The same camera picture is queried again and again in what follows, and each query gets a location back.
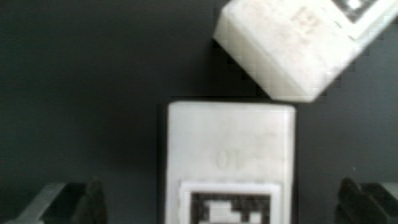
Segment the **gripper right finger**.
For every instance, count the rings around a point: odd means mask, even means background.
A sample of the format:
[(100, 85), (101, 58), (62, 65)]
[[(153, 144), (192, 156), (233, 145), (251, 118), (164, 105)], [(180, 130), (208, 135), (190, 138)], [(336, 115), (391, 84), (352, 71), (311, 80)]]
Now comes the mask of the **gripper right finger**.
[(334, 224), (398, 224), (398, 182), (341, 180)]

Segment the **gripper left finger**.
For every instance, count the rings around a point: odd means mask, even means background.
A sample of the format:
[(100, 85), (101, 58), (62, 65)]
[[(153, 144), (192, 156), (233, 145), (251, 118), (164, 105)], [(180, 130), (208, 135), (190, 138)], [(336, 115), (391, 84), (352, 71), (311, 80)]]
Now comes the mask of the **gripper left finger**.
[(108, 224), (101, 181), (46, 184), (13, 224)]

